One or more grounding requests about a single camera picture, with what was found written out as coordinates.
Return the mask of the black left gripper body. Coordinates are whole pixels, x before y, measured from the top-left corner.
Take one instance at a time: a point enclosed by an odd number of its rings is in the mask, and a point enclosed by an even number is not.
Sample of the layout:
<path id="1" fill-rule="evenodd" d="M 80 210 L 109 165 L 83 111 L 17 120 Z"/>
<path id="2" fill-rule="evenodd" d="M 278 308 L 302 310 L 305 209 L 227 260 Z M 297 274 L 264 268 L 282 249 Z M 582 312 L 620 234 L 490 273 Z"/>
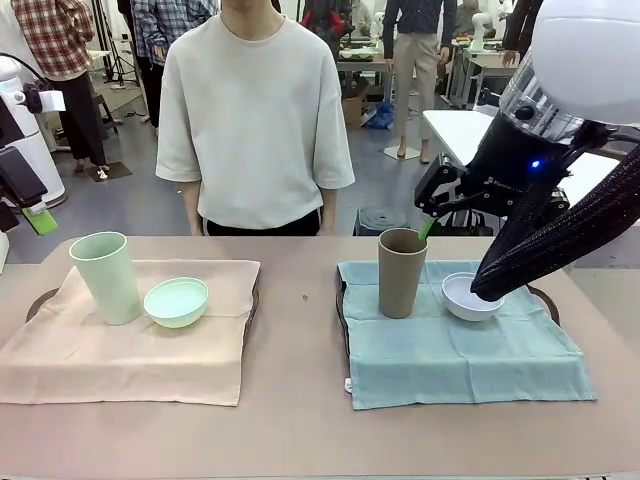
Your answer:
<path id="1" fill-rule="evenodd" d="M 0 149 L 24 139 L 24 134 L 19 127 L 14 115 L 6 105 L 3 98 L 0 99 Z"/>

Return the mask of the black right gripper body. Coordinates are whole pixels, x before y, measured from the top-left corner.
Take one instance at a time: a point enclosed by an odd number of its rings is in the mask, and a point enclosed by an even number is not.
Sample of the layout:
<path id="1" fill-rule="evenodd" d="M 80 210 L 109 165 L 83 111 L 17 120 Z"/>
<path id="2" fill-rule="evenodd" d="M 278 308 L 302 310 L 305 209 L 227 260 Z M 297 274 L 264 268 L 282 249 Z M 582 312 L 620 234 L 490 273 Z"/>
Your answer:
<path id="1" fill-rule="evenodd" d="M 531 131 L 522 116 L 497 115 L 465 167 L 457 194 L 482 192 L 483 197 L 471 209 L 507 217 L 529 183 L 568 151 L 566 141 L 553 142 Z"/>

